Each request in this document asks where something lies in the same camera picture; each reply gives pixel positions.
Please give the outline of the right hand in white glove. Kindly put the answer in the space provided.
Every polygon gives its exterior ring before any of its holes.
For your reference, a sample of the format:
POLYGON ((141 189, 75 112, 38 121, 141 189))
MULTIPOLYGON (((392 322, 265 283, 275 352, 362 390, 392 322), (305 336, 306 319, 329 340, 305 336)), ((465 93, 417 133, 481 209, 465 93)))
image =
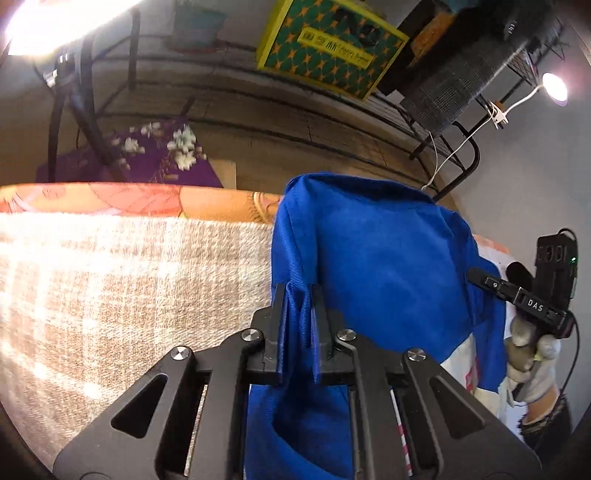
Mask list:
POLYGON ((507 379, 512 399, 532 404, 556 386, 555 366, 561 342, 551 334, 542 334, 534 324, 516 315, 505 340, 507 379))

